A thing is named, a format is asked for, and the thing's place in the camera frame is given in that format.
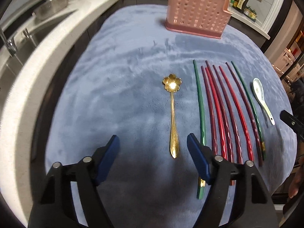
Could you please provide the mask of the person's right hand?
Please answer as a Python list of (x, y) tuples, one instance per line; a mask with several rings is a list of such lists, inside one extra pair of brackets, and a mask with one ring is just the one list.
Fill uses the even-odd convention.
[(300, 167), (299, 167), (298, 171), (296, 172), (295, 177), (289, 186), (289, 198), (290, 199), (292, 199), (294, 196), (297, 195), (301, 182), (303, 181), (303, 160), (304, 160), (303, 157), (301, 157), (299, 159), (298, 162), (300, 164)]

